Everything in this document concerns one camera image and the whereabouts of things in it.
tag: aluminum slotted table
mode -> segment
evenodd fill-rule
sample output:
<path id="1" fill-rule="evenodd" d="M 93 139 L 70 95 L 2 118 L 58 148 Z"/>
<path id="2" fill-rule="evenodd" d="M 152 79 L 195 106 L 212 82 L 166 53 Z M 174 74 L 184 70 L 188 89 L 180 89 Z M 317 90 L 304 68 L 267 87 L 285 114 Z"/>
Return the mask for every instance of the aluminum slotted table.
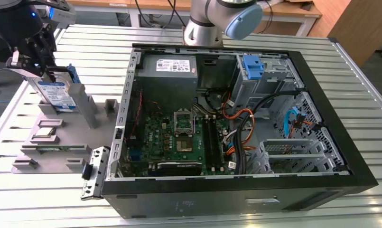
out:
<path id="1" fill-rule="evenodd" d="M 94 102 L 120 100 L 130 44 L 181 44 L 177 29 L 73 25 L 56 31 L 56 64 L 76 67 Z M 382 227 L 382 97 L 337 43 L 324 38 L 251 35 L 225 47 L 300 51 L 379 186 L 305 212 L 121 219 L 105 200 L 80 201 L 80 174 L 10 174 L 38 115 L 24 82 L 0 118 L 0 222 L 10 227 Z"/>

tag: side panel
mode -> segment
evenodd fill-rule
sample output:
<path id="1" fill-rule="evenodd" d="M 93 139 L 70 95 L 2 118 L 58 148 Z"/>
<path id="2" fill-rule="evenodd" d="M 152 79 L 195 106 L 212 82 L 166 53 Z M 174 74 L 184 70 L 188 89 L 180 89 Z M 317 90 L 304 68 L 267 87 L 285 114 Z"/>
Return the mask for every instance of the side panel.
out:
<path id="1" fill-rule="evenodd" d="M 308 210 L 341 194 L 341 190 L 305 188 L 104 195 L 104 198 L 122 218 L 149 218 Z"/>

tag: black cable on floor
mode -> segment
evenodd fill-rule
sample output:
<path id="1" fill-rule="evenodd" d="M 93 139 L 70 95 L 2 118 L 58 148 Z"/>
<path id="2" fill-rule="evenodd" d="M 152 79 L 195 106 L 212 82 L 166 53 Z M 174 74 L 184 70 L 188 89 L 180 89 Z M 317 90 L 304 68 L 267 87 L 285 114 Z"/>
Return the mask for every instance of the black cable on floor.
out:
<path id="1" fill-rule="evenodd" d="M 269 18 L 268 18 L 267 23 L 265 23 L 265 28 L 259 33 L 263 33 L 268 29 L 268 27 L 271 26 L 271 23 L 272 23 L 272 6 L 267 0 L 264 0 L 264 1 L 269 7 Z"/>
<path id="2" fill-rule="evenodd" d="M 185 27 L 184 21 L 182 21 L 182 19 L 180 18 L 180 16 L 178 16 L 177 12 L 176 12 L 174 6 L 172 5 L 172 3 L 170 3 L 170 1 L 169 1 L 169 0 L 166 0 L 166 1 L 168 1 L 169 6 L 170 6 L 170 8 L 172 8 L 172 10 L 173 10 L 173 12 L 174 12 L 174 14 L 176 14 L 176 16 L 177 16 L 178 20 L 180 20 L 180 23 L 181 23 L 181 24 L 182 24 L 182 26 Z"/>
<path id="3" fill-rule="evenodd" d="M 173 17 L 173 13 L 176 12 L 176 10 L 174 10 L 176 0 L 173 0 L 173 5 L 170 4 L 170 2 L 169 2 L 169 5 L 170 5 L 170 7 L 172 7 L 170 17 L 169 17 L 168 23 L 161 27 L 162 29 L 170 24 L 172 17 Z M 138 14 L 140 14 L 140 17 L 141 17 L 142 21 L 145 22 L 145 24 L 146 24 L 149 27 L 153 28 L 153 26 L 146 22 L 146 20 L 145 20 L 145 18 L 144 18 L 144 15 L 142 15 L 141 10 L 140 10 L 140 7 L 138 7 L 137 0 L 134 0 L 134 6 L 137 7 Z"/>

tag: ram slot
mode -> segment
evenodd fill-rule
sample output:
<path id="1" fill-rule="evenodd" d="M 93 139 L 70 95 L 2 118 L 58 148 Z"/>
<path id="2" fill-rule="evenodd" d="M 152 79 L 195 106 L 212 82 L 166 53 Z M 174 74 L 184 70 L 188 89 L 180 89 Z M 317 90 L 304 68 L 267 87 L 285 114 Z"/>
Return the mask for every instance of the ram slot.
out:
<path id="1" fill-rule="evenodd" d="M 212 168 L 217 169 L 221 166 L 221 155 L 219 149 L 216 121 L 213 119 L 204 119 L 201 130 L 205 167 L 208 170 L 212 170 Z"/>

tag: floor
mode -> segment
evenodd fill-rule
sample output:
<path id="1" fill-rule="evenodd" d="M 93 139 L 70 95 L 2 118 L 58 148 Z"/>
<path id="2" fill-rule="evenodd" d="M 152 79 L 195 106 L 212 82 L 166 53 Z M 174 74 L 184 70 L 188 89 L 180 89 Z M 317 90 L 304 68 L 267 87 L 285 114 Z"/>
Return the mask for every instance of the floor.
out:
<path id="1" fill-rule="evenodd" d="M 161 15 L 149 22 L 150 25 L 164 25 L 169 20 L 169 15 Z M 114 13 L 100 13 L 100 12 L 78 12 L 77 13 L 77 24 L 92 24 L 92 25 L 110 25 L 110 26 L 130 26 L 126 14 Z M 181 27 L 181 23 L 176 17 L 172 18 L 170 24 L 166 26 L 168 29 L 177 29 Z M 4 68 L 4 63 L 0 63 L 0 69 Z M 375 53 L 365 64 L 361 67 L 364 75 L 368 77 L 371 83 L 376 87 L 382 94 L 382 57 L 379 53 Z M 10 70 L 0 70 L 0 101 L 9 101 L 22 79 L 17 73 Z M 6 107 L 6 103 L 0 103 L 0 115 Z"/>

